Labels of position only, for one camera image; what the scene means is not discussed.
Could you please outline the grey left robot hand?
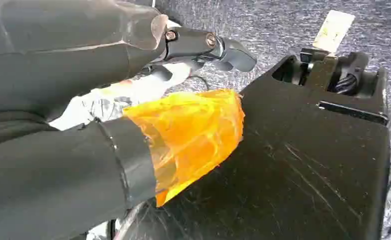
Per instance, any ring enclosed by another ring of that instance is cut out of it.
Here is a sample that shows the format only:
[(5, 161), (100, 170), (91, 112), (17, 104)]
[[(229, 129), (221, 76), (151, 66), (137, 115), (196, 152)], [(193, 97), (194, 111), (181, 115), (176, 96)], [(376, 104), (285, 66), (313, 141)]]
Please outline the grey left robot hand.
[(0, 240), (67, 240), (155, 196), (130, 119), (50, 126), (72, 98), (153, 65), (257, 63), (238, 41), (167, 22), (123, 0), (0, 0)]

